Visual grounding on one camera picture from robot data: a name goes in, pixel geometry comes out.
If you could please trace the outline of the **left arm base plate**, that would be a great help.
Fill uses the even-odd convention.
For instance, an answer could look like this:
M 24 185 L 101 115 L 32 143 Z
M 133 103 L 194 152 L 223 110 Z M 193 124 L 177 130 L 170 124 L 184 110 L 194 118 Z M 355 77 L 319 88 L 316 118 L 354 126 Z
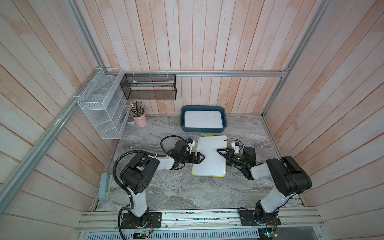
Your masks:
M 143 216 L 137 217 L 133 213 L 124 213 L 120 219 L 121 229 L 159 229 L 162 222 L 161 212 L 144 213 Z

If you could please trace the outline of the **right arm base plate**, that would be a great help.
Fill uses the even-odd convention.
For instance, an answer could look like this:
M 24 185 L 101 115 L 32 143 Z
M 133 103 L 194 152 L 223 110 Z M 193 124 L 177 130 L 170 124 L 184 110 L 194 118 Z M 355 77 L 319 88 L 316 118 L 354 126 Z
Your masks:
M 240 216 L 242 226 L 280 226 L 281 220 L 276 213 L 265 213 L 263 209 L 248 210 L 246 208 L 239 208 L 238 214 Z

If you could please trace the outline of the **yellow whiteboard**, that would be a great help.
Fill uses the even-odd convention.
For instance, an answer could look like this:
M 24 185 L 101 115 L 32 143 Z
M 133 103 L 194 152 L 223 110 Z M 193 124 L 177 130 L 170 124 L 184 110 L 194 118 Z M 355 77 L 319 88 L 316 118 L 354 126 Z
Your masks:
M 225 135 L 199 138 L 196 150 L 206 158 L 200 164 L 193 165 L 192 175 L 219 178 L 226 175 L 226 159 L 217 150 L 228 147 L 227 139 Z

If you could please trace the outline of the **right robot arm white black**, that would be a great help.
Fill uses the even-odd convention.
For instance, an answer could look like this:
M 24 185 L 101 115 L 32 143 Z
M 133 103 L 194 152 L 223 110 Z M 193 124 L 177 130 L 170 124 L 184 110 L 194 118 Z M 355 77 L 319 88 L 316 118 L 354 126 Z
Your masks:
M 245 147 L 241 156 L 230 148 L 218 149 L 217 153 L 226 159 L 228 166 L 240 169 L 248 180 L 272 177 L 273 189 L 255 206 L 255 222 L 259 225 L 267 225 L 290 198 L 312 188 L 310 176 L 291 156 L 258 164 L 255 149 L 251 147 Z

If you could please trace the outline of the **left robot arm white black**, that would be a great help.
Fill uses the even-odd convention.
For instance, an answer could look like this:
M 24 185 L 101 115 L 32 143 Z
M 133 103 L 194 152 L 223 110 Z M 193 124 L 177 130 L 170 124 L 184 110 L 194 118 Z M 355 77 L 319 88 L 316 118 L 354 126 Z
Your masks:
M 179 140 L 175 147 L 163 155 L 144 150 L 128 151 L 117 158 L 113 165 L 113 178 L 130 199 L 130 212 L 137 218 L 148 214 L 146 189 L 155 173 L 160 170 L 180 170 L 179 165 L 200 164 L 206 156 L 193 152 L 193 141 Z

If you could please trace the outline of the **blue whiteboard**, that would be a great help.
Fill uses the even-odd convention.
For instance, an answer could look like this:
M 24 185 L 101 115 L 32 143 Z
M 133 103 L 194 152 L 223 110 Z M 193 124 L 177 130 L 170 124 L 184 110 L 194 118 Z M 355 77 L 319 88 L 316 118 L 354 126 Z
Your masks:
M 219 111 L 186 111 L 184 127 L 194 129 L 222 129 L 224 121 Z

